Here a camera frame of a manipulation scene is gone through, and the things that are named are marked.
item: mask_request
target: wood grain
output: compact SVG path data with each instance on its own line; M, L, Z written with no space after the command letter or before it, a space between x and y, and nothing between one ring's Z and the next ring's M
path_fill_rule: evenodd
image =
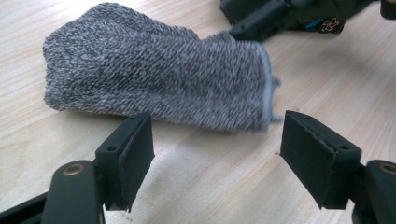
M219 1L117 1L200 37L226 30ZM42 45L99 1L0 2L0 212L49 188L53 172L93 152L123 121L57 112L43 102ZM282 80L274 110L319 119L363 149L362 163L396 161L396 22L372 4L338 36L285 32L264 43ZM268 133L214 133L153 122L156 158L131 214L107 223L351 223L319 210L277 155L282 124Z

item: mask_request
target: wooden surface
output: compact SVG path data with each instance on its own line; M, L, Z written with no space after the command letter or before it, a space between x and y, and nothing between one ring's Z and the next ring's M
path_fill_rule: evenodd
M124 118L57 112L43 101L44 38L98 1L0 2L0 212L49 189L53 172L93 152ZM228 29L218 0L123 1L200 37ZM396 161L396 22L372 4L343 33L286 32L266 41L282 86L274 111L319 119L362 148L361 162ZM107 223L351 223L319 210L268 133L214 133L153 122L156 157L132 213Z

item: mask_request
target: gray towel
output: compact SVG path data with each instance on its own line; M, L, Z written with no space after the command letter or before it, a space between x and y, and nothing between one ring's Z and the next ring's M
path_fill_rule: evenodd
M200 40L117 4L93 7L44 43L45 102L57 110L155 119L237 132L266 130L279 81L258 42Z

